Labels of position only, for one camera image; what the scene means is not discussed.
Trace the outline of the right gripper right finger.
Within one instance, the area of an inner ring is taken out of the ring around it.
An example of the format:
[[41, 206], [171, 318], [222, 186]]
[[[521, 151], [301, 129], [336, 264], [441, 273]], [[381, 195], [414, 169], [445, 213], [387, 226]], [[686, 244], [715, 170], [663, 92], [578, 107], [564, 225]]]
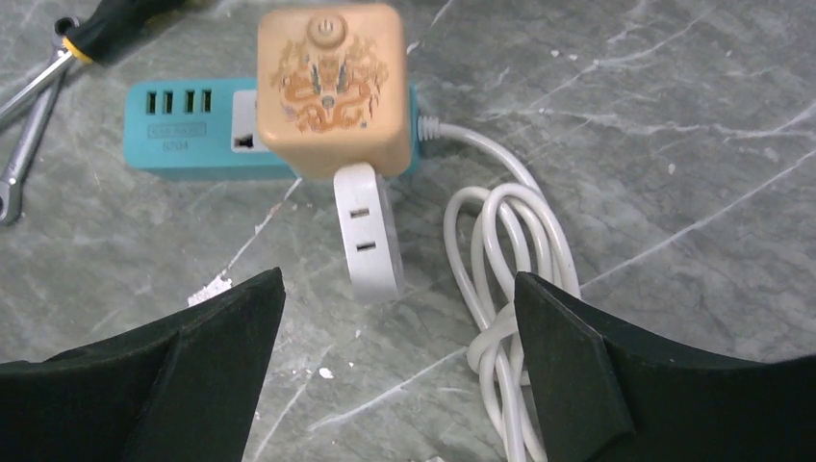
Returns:
[[552, 461], [811, 461], [815, 359], [762, 363], [687, 346], [515, 279], [532, 395]]

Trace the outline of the beige cube plug adapter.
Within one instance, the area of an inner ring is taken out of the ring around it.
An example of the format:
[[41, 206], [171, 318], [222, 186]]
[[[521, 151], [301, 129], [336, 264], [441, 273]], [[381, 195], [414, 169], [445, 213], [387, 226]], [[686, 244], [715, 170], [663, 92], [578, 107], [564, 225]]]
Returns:
[[397, 176], [412, 162], [402, 19], [385, 3], [284, 8], [257, 31], [261, 142], [305, 178], [370, 164]]

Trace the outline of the white plug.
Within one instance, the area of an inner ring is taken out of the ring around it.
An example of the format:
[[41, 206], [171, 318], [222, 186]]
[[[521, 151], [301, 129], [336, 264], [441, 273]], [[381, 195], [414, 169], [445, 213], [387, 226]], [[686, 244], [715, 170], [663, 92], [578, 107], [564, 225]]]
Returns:
[[385, 180], [360, 163], [340, 168], [333, 187], [355, 299], [371, 304], [400, 298], [404, 272]]

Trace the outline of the teal power strip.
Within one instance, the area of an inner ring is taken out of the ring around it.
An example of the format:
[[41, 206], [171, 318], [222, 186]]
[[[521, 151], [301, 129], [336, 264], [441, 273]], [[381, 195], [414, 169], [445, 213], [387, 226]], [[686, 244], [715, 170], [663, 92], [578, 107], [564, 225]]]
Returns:
[[[419, 114], [411, 86], [410, 112], [412, 162], [406, 170], [420, 156]], [[295, 177], [293, 169], [261, 142], [256, 116], [257, 76], [143, 82], [127, 96], [124, 158], [132, 167], [170, 179]]]

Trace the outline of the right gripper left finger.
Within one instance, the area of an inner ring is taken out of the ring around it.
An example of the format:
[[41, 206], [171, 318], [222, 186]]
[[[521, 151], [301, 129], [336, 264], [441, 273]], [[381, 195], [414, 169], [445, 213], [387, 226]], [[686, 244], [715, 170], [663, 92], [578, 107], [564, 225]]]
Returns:
[[239, 461], [286, 299], [268, 269], [190, 308], [1, 367], [5, 461]]

